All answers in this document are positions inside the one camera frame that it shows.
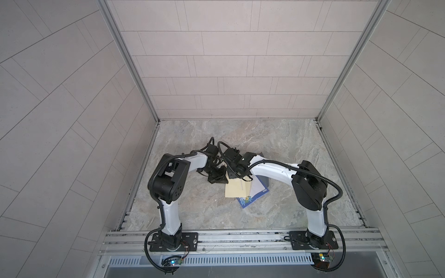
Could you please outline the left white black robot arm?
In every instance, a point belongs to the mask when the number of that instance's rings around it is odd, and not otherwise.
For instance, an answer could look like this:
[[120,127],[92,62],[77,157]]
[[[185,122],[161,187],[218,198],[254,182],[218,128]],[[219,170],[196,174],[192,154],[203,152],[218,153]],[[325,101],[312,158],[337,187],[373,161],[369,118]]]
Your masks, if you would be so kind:
[[199,150],[189,154],[164,154],[147,188],[151,197],[158,204],[161,225],[156,230],[154,239],[169,251],[177,250],[182,241],[182,223],[179,219],[177,200],[184,191],[189,172],[205,172],[211,184],[228,184],[227,168],[221,165],[219,149],[211,137]]

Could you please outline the blue floral card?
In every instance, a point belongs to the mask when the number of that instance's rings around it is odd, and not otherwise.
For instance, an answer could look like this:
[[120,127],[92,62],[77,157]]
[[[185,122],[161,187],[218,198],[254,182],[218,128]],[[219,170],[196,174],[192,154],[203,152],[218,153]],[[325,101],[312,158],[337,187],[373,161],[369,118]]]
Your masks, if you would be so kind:
[[265,194],[269,193],[270,179],[265,176],[254,176],[251,182],[250,193],[247,197],[236,198],[242,208],[246,208],[261,198]]

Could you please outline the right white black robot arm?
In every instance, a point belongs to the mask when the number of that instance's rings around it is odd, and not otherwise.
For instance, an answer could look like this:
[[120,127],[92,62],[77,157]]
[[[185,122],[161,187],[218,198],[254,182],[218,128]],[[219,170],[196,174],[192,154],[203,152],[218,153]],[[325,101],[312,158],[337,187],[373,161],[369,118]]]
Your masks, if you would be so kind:
[[300,164],[288,164],[263,158],[247,152],[240,154],[236,148],[219,141],[217,148],[222,160],[231,173],[237,178],[262,176],[280,181],[291,188],[299,204],[306,209],[307,230],[290,232],[285,237],[297,247],[328,250],[337,249],[338,243],[330,228],[327,210],[328,205],[343,196],[343,190],[330,179],[321,176],[315,166],[302,161]]

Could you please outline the yellow paper envelope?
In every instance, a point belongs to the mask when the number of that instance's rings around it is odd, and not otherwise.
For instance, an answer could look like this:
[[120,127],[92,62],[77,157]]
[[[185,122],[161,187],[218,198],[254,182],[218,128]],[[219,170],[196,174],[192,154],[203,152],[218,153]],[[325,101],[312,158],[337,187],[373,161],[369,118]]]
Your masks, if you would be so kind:
[[245,181],[240,178],[228,178],[225,187],[226,198],[245,198],[250,195],[251,181]]

